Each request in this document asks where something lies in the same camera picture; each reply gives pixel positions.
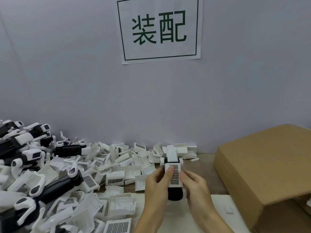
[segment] chinese character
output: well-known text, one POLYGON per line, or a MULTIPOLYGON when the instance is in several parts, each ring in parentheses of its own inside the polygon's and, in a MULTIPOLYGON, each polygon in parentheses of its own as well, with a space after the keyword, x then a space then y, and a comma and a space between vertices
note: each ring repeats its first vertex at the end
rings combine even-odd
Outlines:
MULTIPOLYGON (((171 42, 174 41, 173 19, 169 18, 169 15, 172 15, 172 14, 173 14, 173 12, 166 12, 166 13, 160 13, 159 14, 159 16, 163 16, 163 19, 160 20, 161 43, 163 43, 163 41, 167 41, 167 40, 170 40, 171 42), (166 25, 167 25, 167 30, 169 31, 169 33, 164 33, 166 25)), ((175 24, 175 41, 183 42, 186 40, 187 36, 184 35, 183 39, 178 39, 178 26, 186 24, 186 18, 185 18, 186 11, 175 11, 174 14, 183 14, 183 22, 175 24)))
MULTIPOLYGON (((147 24, 145 24, 143 27, 153 27, 154 24, 150 24, 150 20, 154 20, 154 18, 149 18, 149 14, 146 15, 146 18, 145 19, 142 19, 142 21, 146 21, 147 24)), ((139 32, 139 33, 133 33, 133 36, 135 35, 140 35, 139 38, 137 38, 134 43, 137 43, 138 40, 139 40, 139 44, 142 45, 144 44, 146 41, 143 40, 142 41, 142 37, 145 37, 150 43, 154 43, 156 44, 156 41, 153 41, 151 40, 154 36, 153 36, 153 33, 156 33, 156 31, 150 31, 150 32, 146 32, 144 28, 141 27, 141 21, 140 21, 140 15, 138 15, 138 24, 136 24, 132 29, 136 29, 136 28, 139 28, 139 30, 142 30, 142 32, 139 32)))

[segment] white work surface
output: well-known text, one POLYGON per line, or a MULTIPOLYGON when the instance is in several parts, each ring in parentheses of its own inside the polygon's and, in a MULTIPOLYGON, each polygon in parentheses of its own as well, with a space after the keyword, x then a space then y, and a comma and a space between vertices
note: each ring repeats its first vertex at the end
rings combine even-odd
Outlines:
MULTIPOLYGON (((136 213, 134 217, 141 215, 145 203, 144 194, 131 194, 132 198, 137 199, 136 213)), ((231 196, 229 195, 212 195, 212 200, 217 212, 231 227, 235 233, 250 233, 245 225, 238 209, 236 208, 231 196), (227 214, 224 205, 230 206, 234 214, 227 214)), ((203 231, 197 226, 190 213, 186 199, 181 201, 169 201, 164 214, 163 223, 158 233, 169 232, 191 232, 202 233, 203 231)))

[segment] wooden table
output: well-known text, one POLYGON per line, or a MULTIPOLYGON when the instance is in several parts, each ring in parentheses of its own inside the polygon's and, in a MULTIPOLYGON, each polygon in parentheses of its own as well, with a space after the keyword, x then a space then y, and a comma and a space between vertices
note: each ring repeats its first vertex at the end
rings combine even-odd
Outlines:
MULTIPOLYGON (((184 169, 194 172, 203 177, 208 185, 211 194, 229 194, 220 176, 214 168, 213 162, 214 153, 198 153, 199 161, 191 162, 190 159, 184 160, 184 169)), ((144 191, 135 192, 135 183, 124 185, 124 193, 143 193, 144 191)), ((102 186, 100 192, 105 191, 105 186, 102 186)))

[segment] pile of plastic parts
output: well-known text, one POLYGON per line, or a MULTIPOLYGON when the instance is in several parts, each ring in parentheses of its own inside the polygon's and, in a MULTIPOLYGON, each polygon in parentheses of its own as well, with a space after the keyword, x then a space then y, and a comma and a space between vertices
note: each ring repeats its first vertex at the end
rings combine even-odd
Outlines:
POLYGON ((0 233, 129 233, 138 220, 136 199, 122 186, 144 190, 155 163, 173 165, 169 199, 179 200, 177 171, 184 159, 197 158, 196 146, 187 144, 147 151, 137 143, 71 141, 62 132, 56 141, 50 129, 0 121, 0 233))

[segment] gray wall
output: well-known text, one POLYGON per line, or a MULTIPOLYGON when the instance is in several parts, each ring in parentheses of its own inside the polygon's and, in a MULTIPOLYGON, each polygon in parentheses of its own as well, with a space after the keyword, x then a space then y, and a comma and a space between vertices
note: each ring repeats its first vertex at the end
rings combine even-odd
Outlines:
POLYGON ((0 0, 0 11, 17 52, 1 28, 2 119, 200 152, 310 125, 311 0, 204 0, 201 59, 126 66, 113 0, 0 0))

